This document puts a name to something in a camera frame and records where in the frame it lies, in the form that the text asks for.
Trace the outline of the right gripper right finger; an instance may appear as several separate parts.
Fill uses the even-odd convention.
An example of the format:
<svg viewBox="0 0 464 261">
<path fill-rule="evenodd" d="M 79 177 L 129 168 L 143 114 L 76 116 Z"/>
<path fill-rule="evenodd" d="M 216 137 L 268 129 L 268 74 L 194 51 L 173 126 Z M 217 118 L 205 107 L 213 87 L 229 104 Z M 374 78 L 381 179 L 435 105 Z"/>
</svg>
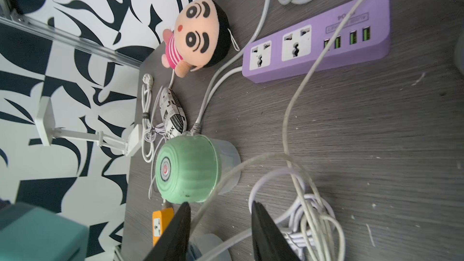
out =
<svg viewBox="0 0 464 261">
<path fill-rule="evenodd" d="M 255 261 L 300 261 L 266 208 L 256 201 L 251 206 L 251 232 Z"/>
</svg>

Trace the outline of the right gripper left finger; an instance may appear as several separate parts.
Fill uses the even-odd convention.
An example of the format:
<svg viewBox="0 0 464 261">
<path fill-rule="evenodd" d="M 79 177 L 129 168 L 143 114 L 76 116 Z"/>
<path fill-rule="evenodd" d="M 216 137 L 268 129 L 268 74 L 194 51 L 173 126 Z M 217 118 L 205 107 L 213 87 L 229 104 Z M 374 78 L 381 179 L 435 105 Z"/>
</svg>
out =
<svg viewBox="0 0 464 261">
<path fill-rule="evenodd" d="M 190 225 L 190 204 L 182 203 L 144 261 L 185 261 L 189 246 Z"/>
</svg>

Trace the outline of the teal USB charger adapter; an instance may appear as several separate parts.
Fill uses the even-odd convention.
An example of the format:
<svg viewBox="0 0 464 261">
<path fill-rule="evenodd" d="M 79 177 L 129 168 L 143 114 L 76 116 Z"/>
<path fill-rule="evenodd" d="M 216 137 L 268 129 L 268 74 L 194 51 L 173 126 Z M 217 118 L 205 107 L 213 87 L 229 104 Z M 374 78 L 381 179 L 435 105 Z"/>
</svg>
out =
<svg viewBox="0 0 464 261">
<path fill-rule="evenodd" d="M 2 261 L 83 261 L 88 227 L 46 209 L 1 202 Z"/>
</svg>

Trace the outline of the orange power strip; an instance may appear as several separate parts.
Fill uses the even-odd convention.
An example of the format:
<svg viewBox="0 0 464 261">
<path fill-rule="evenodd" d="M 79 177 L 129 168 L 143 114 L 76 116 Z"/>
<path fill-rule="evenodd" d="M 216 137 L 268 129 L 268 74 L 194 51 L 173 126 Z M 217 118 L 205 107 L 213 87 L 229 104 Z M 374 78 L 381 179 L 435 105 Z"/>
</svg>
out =
<svg viewBox="0 0 464 261">
<path fill-rule="evenodd" d="M 166 208 L 153 212 L 152 214 L 152 240 L 153 246 L 157 244 L 171 220 L 174 218 L 174 209 Z"/>
</svg>

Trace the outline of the plush doll pink shirt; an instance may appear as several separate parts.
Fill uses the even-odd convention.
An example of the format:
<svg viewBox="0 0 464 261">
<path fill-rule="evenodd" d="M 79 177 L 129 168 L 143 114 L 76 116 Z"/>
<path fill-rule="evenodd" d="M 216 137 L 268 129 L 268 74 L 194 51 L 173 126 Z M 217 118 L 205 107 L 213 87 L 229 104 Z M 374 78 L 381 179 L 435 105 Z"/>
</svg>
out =
<svg viewBox="0 0 464 261">
<path fill-rule="evenodd" d="M 178 77 L 216 65 L 232 45 L 226 13 L 214 0 L 194 0 L 178 15 L 174 29 L 163 31 L 161 62 Z"/>
</svg>

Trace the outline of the purple power strip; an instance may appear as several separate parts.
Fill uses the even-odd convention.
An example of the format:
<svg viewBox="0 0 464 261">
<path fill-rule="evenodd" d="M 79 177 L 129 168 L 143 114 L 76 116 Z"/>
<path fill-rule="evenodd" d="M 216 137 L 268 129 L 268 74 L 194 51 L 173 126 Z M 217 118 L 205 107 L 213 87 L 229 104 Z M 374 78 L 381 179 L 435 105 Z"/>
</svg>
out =
<svg viewBox="0 0 464 261">
<path fill-rule="evenodd" d="M 263 37 L 246 47 L 242 75 L 254 83 L 308 73 L 355 1 Z M 329 46 L 319 71 L 384 58 L 390 51 L 390 0 L 364 0 Z"/>
</svg>

